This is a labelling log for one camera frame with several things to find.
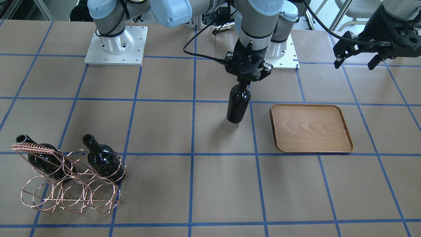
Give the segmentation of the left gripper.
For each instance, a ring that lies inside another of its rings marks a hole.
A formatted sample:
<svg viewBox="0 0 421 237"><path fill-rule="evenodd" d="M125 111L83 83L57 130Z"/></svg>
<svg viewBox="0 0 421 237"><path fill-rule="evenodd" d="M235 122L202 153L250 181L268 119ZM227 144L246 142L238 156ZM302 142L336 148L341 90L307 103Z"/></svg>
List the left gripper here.
<svg viewBox="0 0 421 237"><path fill-rule="evenodd" d="M380 62L397 57L420 56L420 35L415 32L415 25L420 23L419 3L382 3L369 19L362 33L363 39L377 42L390 42L387 46L365 46L340 39L333 47L336 57L334 66L362 52L377 52L367 64L373 70Z"/></svg>

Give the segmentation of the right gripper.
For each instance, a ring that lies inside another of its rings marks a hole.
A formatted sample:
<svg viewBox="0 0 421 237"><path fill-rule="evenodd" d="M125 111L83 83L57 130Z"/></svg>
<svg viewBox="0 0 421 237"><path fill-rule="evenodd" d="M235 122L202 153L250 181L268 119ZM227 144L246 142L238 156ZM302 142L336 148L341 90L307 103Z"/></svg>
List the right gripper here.
<svg viewBox="0 0 421 237"><path fill-rule="evenodd" d="M225 70L237 76L238 86L246 87L251 82L260 81L272 73L273 66L265 63L267 48L253 50L253 43L247 46L236 43L233 52L227 52L224 59Z"/></svg>

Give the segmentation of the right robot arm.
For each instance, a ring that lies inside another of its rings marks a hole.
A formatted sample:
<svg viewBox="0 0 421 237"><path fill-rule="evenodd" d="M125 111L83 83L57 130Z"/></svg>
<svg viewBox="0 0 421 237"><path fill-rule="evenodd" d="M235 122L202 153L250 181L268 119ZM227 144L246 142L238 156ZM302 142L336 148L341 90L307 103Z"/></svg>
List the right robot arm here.
<svg viewBox="0 0 421 237"><path fill-rule="evenodd" d="M241 14L239 38L233 52L214 60L225 66L238 81L260 81L272 72L264 58L275 33L283 0L89 0L87 7L96 30L85 62L87 64L141 64L146 30L126 26L126 21L144 14L173 28L209 13L224 3Z"/></svg>

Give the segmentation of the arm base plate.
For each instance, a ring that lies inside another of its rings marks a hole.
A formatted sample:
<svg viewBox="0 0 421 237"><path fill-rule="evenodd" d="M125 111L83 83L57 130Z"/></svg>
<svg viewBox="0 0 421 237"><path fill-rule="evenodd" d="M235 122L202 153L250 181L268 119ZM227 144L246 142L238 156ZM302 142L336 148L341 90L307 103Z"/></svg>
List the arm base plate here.
<svg viewBox="0 0 421 237"><path fill-rule="evenodd" d="M282 43L270 42L268 45L265 63L271 64L273 69L299 69L299 60L291 34Z"/></svg>
<svg viewBox="0 0 421 237"><path fill-rule="evenodd" d="M94 34L85 58L88 65L142 66L146 26L126 26L119 36L108 38Z"/></svg>

